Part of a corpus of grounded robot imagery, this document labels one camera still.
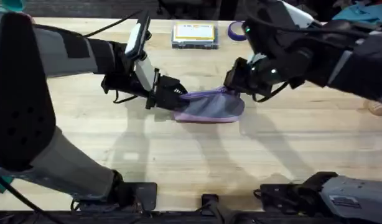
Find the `wooden table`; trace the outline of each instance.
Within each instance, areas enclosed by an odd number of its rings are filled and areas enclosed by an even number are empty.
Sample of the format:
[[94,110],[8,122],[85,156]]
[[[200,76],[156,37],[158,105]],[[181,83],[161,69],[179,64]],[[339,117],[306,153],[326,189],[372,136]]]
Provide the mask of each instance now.
[[[112,19],[36,19],[40,24],[82,34]],[[125,42],[135,21],[95,38]],[[223,83],[237,57],[247,57],[247,42],[226,36],[229,22],[219,22],[219,50],[174,50],[172,21],[152,21],[146,50],[155,67],[179,78],[188,90]],[[308,83],[286,89],[263,104],[243,96],[245,112],[230,124],[187,124],[170,112],[145,110],[145,99],[112,104],[100,75],[48,80],[57,124],[75,145],[126,181],[159,186],[157,209],[190,210],[200,195],[213,193],[231,208],[257,209],[252,190],[262,183],[302,182],[319,170],[382,180],[382,117],[362,108],[362,99]],[[70,196],[21,180],[13,182],[31,201],[47,210],[67,210]],[[28,209],[10,193],[0,195],[0,210]]]

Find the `cable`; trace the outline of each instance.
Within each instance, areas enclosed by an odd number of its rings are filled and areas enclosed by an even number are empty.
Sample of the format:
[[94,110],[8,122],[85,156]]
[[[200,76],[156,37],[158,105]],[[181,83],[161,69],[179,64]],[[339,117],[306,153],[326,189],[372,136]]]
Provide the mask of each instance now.
[[32,203],[30,200],[25,198],[20,192],[18,192],[13,186],[11,186],[6,181],[4,181],[3,178],[1,178],[1,177],[0,177],[0,184],[4,188],[6,188],[10,193],[12,193],[16,198],[18,198],[18,200],[20,200],[22,203],[26,204],[28,207],[33,209],[35,212],[40,213],[41,215],[43,215],[44,217],[48,218],[49,220],[51,220],[52,222],[54,222],[56,224],[64,224],[59,219],[51,216],[49,213],[45,212],[44,210],[39,208],[37,205]]
[[333,33],[333,34],[342,34],[342,35],[347,35],[350,37],[357,37],[357,38],[367,38],[369,34],[366,34],[364,32],[358,32],[358,31],[352,31],[352,30],[340,30],[340,29],[325,29],[325,28],[307,28],[307,29],[292,29],[292,28],[287,28],[287,27],[282,27],[282,26],[277,26],[271,22],[266,22],[262,19],[260,19],[258,16],[255,16],[249,9],[247,5],[247,0],[243,0],[243,10],[244,12],[248,15],[249,18],[254,20],[255,22],[271,27],[273,29],[285,31],[285,32],[296,32],[296,33],[315,33],[315,34],[327,34],[327,33]]
[[132,13],[132,14],[126,16],[125,18],[120,19],[120,20],[118,20],[118,21],[116,21],[116,22],[114,22],[114,23],[112,23],[112,24],[110,24],[110,25],[108,25],[108,26],[105,26],[105,27],[100,28],[100,29],[98,29],[98,30],[96,30],[96,31],[94,31],[94,32],[91,32],[91,33],[89,33],[89,34],[86,34],[86,35],[84,35],[84,37],[91,37],[91,36],[96,35],[96,34],[98,34],[98,33],[100,33],[100,32],[103,32],[104,30],[107,30],[107,29],[109,29],[109,28],[111,28],[111,27],[114,27],[114,26],[116,26],[116,25],[118,25],[118,24],[124,22],[124,21],[127,20],[127,19],[130,19],[131,17],[133,17],[133,16],[139,14],[140,12],[142,12],[142,10],[138,10],[138,11],[136,11],[136,12],[134,12],[134,13]]
[[5,217],[0,218],[0,221],[9,220],[10,218],[14,217],[14,214],[12,215],[6,215]]
[[261,98],[260,100],[257,100],[256,99],[256,94],[253,94],[252,95],[252,99],[253,101],[257,102],[257,103],[263,103],[265,101],[268,101],[270,100],[272,97],[274,97],[275,95],[277,95],[280,91],[282,91],[283,89],[285,89],[286,87],[288,86],[288,82],[284,82],[280,87],[278,87],[277,89],[275,89],[271,95],[269,96],[265,96],[263,98]]
[[116,98],[115,98],[114,101],[112,101],[115,104],[120,104],[120,103],[124,103],[124,102],[127,102],[127,101],[131,101],[131,100],[134,100],[134,99],[136,99],[138,97],[138,96],[130,96],[128,98],[125,98],[123,100],[119,100],[118,101],[118,98],[119,98],[119,91],[118,90],[115,90],[115,95],[116,95]]
[[71,212],[76,212],[80,208],[80,203],[78,203],[77,206],[75,206],[75,207],[74,207],[74,205],[75,205],[75,200],[72,199],[72,202],[70,205]]

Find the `purple fabric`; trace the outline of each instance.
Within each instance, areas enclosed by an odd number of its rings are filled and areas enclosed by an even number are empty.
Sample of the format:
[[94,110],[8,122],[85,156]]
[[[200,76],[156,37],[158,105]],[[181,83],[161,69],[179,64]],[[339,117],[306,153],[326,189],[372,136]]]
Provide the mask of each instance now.
[[245,104],[239,93],[225,87],[187,93],[181,96],[189,105],[177,108],[174,119],[183,122],[229,123],[238,121]]

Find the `label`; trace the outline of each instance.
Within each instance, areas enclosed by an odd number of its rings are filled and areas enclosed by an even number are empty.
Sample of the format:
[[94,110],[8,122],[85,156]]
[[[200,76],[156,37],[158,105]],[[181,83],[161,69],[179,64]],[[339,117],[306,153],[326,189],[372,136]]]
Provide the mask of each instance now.
[[213,40],[215,26],[208,23],[176,23],[175,38],[194,40]]
[[334,205],[352,207],[352,208],[361,208],[360,203],[355,197],[349,196],[339,196],[339,195],[329,195],[329,199]]

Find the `folded cloth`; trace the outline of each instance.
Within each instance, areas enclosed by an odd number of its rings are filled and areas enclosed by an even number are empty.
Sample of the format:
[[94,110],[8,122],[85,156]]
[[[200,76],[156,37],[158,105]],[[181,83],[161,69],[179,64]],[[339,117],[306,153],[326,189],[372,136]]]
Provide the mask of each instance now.
[[362,2],[357,2],[355,5],[349,6],[339,12],[334,19],[347,19],[355,22],[382,22],[382,4],[365,6]]
[[198,91],[180,96],[189,100],[188,106],[174,111],[176,121],[229,123],[238,121],[245,103],[240,94],[225,87]]

